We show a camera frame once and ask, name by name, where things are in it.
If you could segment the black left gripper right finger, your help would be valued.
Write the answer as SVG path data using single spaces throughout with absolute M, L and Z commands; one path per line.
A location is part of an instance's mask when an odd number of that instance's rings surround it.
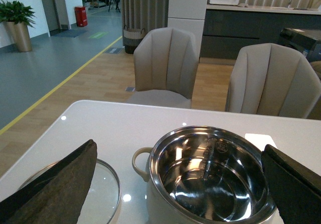
M 261 163 L 284 223 L 320 223 L 320 175 L 266 145 Z

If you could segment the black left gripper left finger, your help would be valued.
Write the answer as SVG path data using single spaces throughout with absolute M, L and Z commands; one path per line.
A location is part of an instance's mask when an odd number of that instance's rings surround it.
M 96 159 L 97 145 L 88 140 L 1 201 L 1 223 L 77 223 Z

